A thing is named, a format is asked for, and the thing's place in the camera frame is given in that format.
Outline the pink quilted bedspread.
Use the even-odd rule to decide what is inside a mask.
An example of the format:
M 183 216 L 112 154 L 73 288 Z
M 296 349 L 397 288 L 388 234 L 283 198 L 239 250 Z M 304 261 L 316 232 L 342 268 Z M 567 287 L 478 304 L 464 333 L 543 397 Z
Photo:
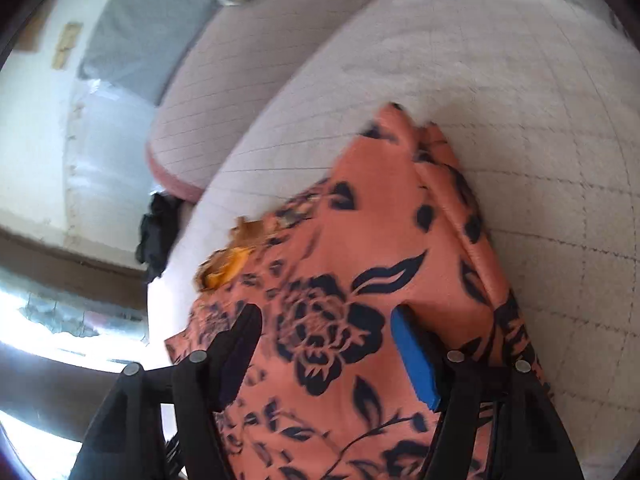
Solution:
M 639 52 L 563 0 L 375 0 L 241 136 L 150 292 L 166 342 L 387 104 L 457 157 L 582 479 L 639 474 Z

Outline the orange black floral garment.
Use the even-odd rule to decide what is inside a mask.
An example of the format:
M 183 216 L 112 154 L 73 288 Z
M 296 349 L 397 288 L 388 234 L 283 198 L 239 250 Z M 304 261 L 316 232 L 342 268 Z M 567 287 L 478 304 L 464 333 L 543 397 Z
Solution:
M 469 359 L 538 364 L 457 157 L 399 105 L 264 225 L 242 269 L 166 342 L 177 362 L 245 306 L 262 310 L 247 378 L 216 418 L 238 478 L 416 478 L 437 417 L 393 341 L 402 304 Z

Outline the black garment on bed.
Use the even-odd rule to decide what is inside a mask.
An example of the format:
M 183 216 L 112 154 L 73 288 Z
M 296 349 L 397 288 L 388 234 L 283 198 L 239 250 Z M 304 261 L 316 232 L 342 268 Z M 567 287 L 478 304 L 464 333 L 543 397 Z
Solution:
M 145 266 L 144 279 L 151 284 L 160 278 L 168 265 L 172 248 L 178 240 L 182 223 L 183 200 L 173 195 L 154 193 L 139 226 L 139 243 L 134 252 Z

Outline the pink quilted pillow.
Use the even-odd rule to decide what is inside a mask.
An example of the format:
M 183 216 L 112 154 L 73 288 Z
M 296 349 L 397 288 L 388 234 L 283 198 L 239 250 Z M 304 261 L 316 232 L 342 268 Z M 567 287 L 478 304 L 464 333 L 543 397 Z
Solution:
M 169 194 L 197 202 L 255 118 L 371 0 L 253 0 L 219 10 L 184 57 L 146 141 Z

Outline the grey pillow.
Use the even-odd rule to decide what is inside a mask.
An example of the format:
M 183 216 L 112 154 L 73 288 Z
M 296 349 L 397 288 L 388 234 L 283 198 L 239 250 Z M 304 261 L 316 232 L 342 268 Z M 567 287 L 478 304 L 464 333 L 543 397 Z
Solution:
M 217 0 L 108 0 L 78 77 L 160 104 L 186 52 L 218 9 Z

